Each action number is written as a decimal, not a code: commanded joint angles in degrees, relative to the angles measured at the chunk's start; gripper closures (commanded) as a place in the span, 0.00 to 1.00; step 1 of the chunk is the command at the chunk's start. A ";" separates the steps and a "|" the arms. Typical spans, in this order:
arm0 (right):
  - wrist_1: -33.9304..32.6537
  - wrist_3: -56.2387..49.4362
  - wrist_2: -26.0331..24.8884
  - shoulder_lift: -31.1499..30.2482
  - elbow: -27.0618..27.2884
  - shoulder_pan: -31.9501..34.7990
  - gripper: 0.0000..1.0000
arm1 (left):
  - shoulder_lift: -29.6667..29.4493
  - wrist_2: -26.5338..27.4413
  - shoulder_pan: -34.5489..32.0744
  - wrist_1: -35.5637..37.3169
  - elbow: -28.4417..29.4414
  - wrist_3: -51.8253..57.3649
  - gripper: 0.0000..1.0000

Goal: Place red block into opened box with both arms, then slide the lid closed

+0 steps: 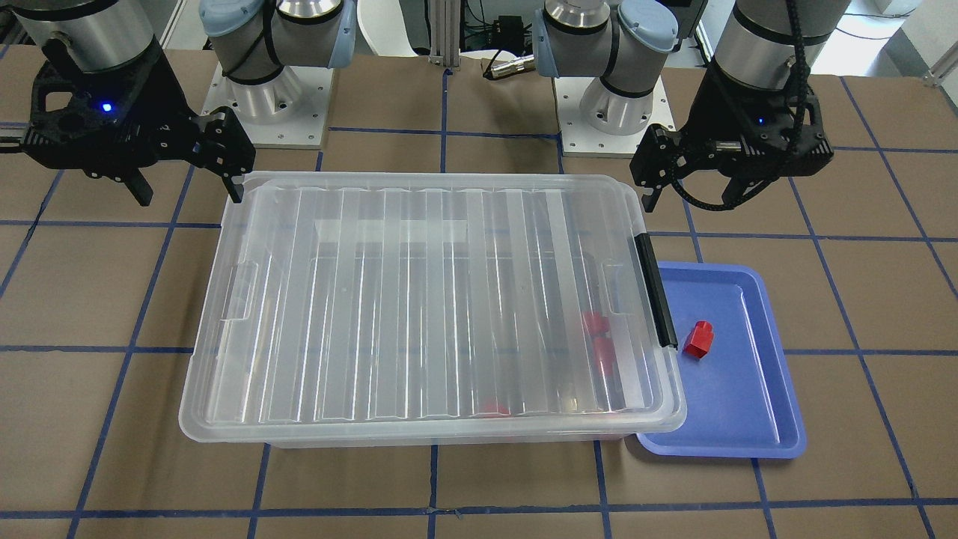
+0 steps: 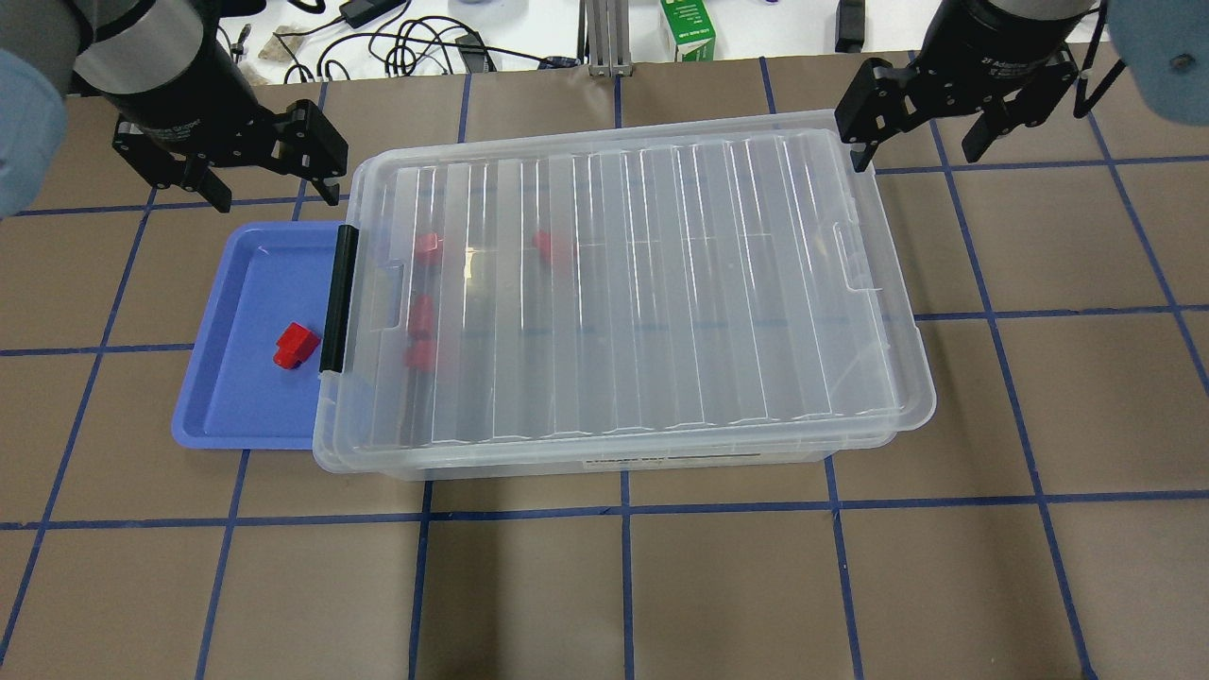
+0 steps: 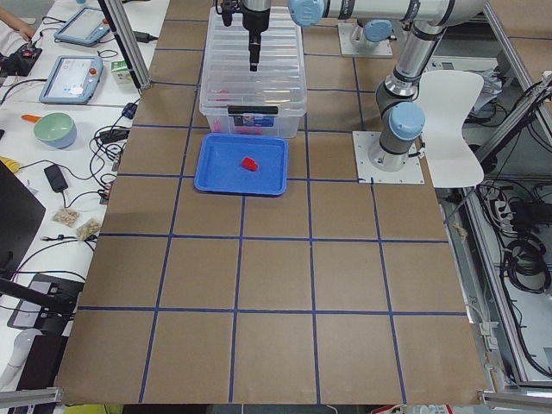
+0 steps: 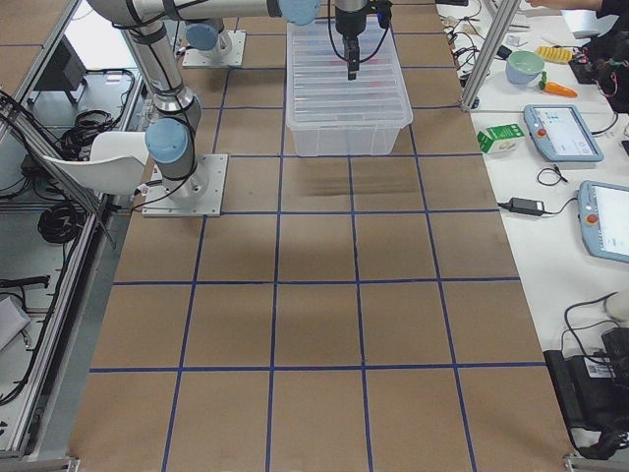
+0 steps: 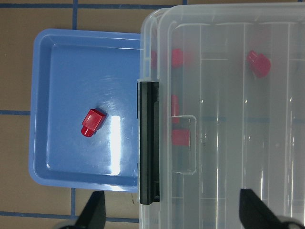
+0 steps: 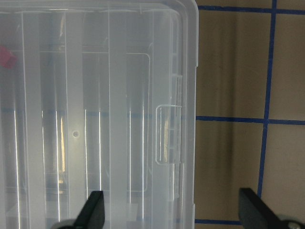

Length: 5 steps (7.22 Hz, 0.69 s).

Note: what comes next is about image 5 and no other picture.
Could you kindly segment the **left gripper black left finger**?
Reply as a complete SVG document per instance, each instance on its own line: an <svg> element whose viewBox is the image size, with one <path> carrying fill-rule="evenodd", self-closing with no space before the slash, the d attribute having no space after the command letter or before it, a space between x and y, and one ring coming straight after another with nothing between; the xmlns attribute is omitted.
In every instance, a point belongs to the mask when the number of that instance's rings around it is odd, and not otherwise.
<svg viewBox="0 0 305 229"><path fill-rule="evenodd" d="M77 229L103 229L105 227L105 195L94 191L75 225Z"/></svg>

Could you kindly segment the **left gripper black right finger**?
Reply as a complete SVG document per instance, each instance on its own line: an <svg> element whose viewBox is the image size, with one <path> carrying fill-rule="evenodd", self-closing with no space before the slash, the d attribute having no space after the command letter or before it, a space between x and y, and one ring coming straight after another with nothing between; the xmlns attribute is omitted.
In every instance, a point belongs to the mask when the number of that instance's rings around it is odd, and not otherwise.
<svg viewBox="0 0 305 229"><path fill-rule="evenodd" d="M240 189L239 220L245 229L288 229L252 189Z"/></svg>

